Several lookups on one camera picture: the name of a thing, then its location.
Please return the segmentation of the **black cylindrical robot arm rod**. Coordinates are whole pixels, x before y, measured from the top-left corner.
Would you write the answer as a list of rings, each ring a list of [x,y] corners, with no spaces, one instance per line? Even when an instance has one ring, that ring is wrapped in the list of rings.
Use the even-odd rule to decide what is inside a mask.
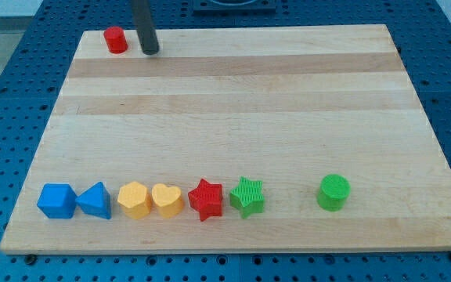
[[[144,54],[152,56],[159,52],[160,46],[152,19],[148,0],[131,0],[133,24],[139,44]]]

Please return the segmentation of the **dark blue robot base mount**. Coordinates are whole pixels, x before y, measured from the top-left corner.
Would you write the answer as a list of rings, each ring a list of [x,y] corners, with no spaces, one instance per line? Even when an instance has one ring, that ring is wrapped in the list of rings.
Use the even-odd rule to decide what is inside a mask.
[[[192,0],[194,13],[275,12],[276,0]]]

